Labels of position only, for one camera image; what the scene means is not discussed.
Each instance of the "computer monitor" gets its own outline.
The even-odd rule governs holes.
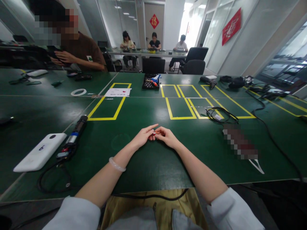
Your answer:
[[[108,42],[106,41],[98,41],[99,48],[106,48],[108,47]]]

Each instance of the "gray pants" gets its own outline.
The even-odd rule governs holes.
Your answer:
[[[122,59],[123,59],[126,67],[129,67],[129,65],[128,65],[129,60],[132,60],[133,67],[136,67],[136,65],[137,65],[137,58],[135,56],[123,56]]]

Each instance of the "yellow cloth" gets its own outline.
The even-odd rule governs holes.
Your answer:
[[[162,190],[131,193],[134,196],[161,195],[168,198],[178,197],[183,193],[184,189]],[[176,209],[179,212],[189,217],[193,223],[200,226],[202,229],[208,229],[207,222],[199,204],[199,200],[194,188],[190,188],[186,194],[176,201],[167,201],[161,198],[148,199],[130,199],[111,196],[106,204],[105,214],[101,225],[101,230],[106,229],[124,213],[140,206],[153,207],[156,204],[156,221],[158,229],[172,229],[172,210]]]

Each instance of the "white power bank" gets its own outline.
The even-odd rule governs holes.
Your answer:
[[[40,170],[67,137],[65,133],[48,134],[23,160],[13,169],[14,172]]]

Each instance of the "red banner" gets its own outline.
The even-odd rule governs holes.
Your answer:
[[[157,25],[159,24],[159,20],[157,19],[156,14],[154,14],[152,18],[150,19],[150,24],[153,26],[153,29],[155,29]]]
[[[230,19],[225,28],[223,29],[222,46],[228,42],[241,28],[241,8]]]

